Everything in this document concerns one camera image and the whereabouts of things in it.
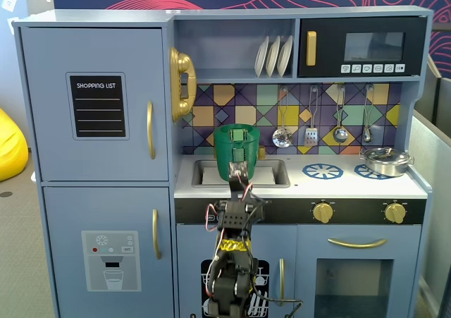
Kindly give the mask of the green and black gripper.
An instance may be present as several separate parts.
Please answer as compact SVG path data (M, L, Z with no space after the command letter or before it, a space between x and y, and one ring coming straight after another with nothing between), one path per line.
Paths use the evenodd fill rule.
M230 140L233 142L244 142L247 139L245 129L230 129ZM229 162L229 179L238 179L239 181L249 180L248 163L245 159L244 148L233 148L232 159Z

